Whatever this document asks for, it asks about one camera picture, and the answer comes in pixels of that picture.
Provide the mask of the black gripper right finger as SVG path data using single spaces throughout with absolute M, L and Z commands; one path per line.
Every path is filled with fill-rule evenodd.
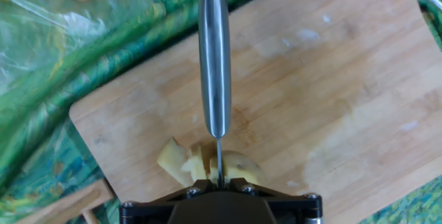
M 291 196 L 234 178 L 223 186 L 222 197 L 235 221 L 251 223 L 323 223 L 323 199 L 319 194 Z

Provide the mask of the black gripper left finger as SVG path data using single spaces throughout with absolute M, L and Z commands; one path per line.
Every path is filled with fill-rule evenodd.
M 140 203 L 129 200 L 119 207 L 120 224 L 147 223 L 154 216 L 170 216 L 174 207 L 184 200 L 211 193 L 218 189 L 210 180 L 197 180 L 190 187 L 178 190 L 157 200 Z

